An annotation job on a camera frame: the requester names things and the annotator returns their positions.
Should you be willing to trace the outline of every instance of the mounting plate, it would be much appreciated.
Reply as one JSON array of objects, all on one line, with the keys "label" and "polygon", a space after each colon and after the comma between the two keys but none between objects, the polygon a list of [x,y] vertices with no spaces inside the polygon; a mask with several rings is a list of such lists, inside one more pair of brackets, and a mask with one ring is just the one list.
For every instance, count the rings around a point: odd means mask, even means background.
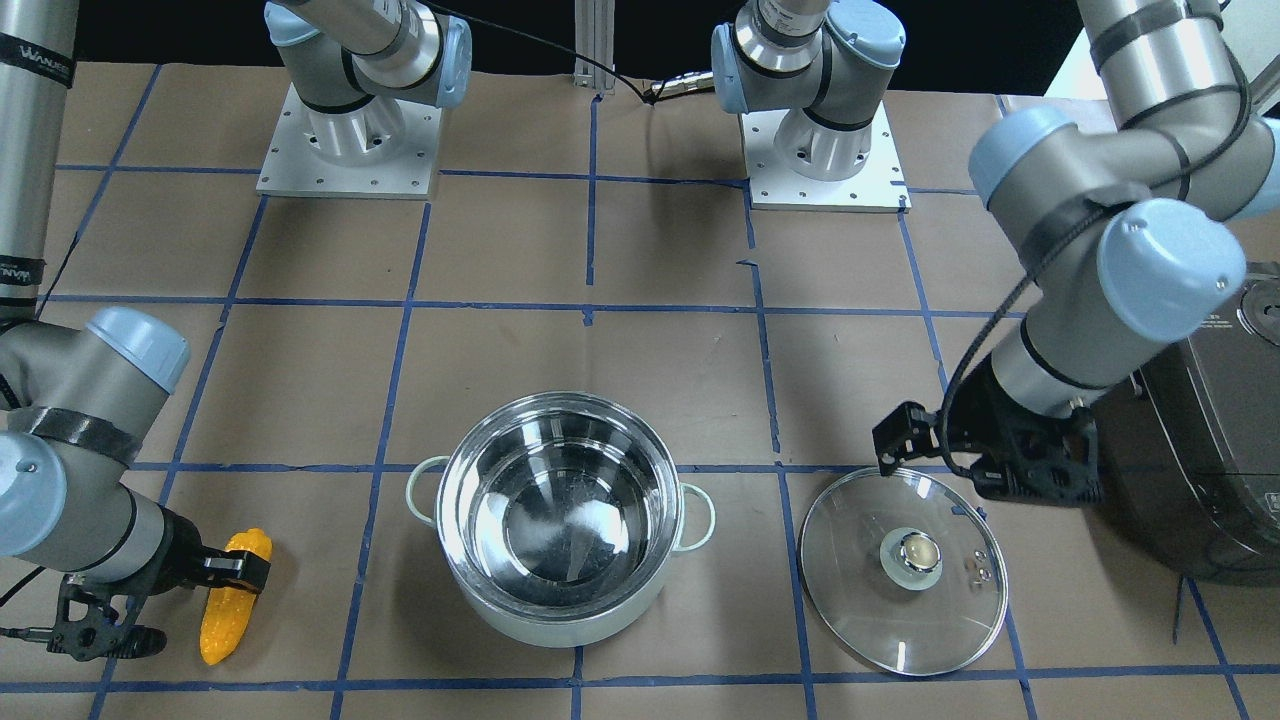
[{"label": "mounting plate", "polygon": [[741,115],[742,147],[751,178],[751,206],[759,210],[897,213],[911,209],[902,165],[884,105],[872,119],[872,150],[861,172],[846,181],[823,182],[796,173],[773,149],[773,136],[787,110]]},{"label": "mounting plate", "polygon": [[311,147],[311,122],[291,85],[271,147],[262,160],[257,192],[284,197],[429,200],[435,184],[443,110],[404,100],[396,104],[404,113],[406,136],[390,149],[393,154],[370,165],[335,165]]}]

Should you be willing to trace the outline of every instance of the pot lid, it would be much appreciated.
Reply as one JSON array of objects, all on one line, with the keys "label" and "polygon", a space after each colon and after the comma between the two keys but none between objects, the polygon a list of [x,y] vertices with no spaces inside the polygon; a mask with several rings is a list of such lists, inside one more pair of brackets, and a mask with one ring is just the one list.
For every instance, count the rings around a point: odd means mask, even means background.
[{"label": "pot lid", "polygon": [[1009,579],[974,509],[929,475],[876,468],[836,480],[800,530],[800,574],[854,652],[901,675],[973,662],[1000,634]]}]

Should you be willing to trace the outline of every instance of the pot handle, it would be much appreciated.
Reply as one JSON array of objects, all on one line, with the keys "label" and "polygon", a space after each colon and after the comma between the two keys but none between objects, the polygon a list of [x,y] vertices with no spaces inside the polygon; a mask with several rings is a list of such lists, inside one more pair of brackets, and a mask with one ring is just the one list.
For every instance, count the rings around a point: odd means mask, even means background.
[{"label": "pot handle", "polygon": [[[699,547],[707,544],[707,541],[712,539],[712,533],[716,532],[716,503],[712,502],[712,496],[707,495],[707,491],[704,491],[698,486],[692,486],[689,483],[680,483],[680,491],[686,493],[691,492],[698,497],[703,498],[703,502],[707,503],[707,510],[709,512],[709,520],[707,521],[707,533],[701,537],[701,539],[699,539],[694,544],[680,544],[680,541],[676,541],[676,547],[671,548],[672,552],[690,552],[692,550],[698,550]],[[684,516],[680,518],[680,530],[681,534],[684,534],[685,530]]]},{"label": "pot handle", "polygon": [[412,512],[415,518],[425,523],[429,528],[435,527],[435,520],[431,519],[430,515],[425,515],[421,510],[417,509],[417,505],[413,503],[413,486],[417,484],[417,479],[422,477],[422,473],[425,473],[428,468],[440,461],[448,461],[448,459],[449,459],[448,455],[436,455],[435,457],[428,457],[426,460],[419,462],[417,468],[413,468],[413,471],[408,474],[408,482],[404,483],[404,505],[408,506],[408,511]]}]

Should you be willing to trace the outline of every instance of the orange object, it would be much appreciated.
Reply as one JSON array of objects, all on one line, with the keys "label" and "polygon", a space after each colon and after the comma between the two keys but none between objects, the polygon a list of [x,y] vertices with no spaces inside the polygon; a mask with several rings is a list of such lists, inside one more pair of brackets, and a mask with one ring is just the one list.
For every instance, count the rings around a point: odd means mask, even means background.
[{"label": "orange object", "polygon": [[[236,533],[227,550],[247,550],[262,560],[271,560],[271,538],[261,529],[252,528]],[[214,588],[209,591],[209,605],[200,624],[200,656],[209,665],[227,659],[239,646],[248,628],[250,615],[257,596],[239,588]]]}]

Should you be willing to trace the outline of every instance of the cooking pot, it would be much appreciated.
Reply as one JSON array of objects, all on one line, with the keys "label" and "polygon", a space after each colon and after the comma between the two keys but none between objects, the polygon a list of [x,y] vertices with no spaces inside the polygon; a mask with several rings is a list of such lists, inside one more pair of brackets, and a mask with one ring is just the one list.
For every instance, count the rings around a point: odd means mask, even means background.
[{"label": "cooking pot", "polygon": [[[417,478],[448,460],[435,519],[413,505]],[[680,544],[685,493],[707,502],[705,534]],[[672,555],[716,530],[716,506],[682,483],[658,434],[626,407],[544,392],[480,420],[449,457],[410,475],[404,501],[435,528],[467,602],[499,632],[541,647],[604,639],[662,589]]]}]

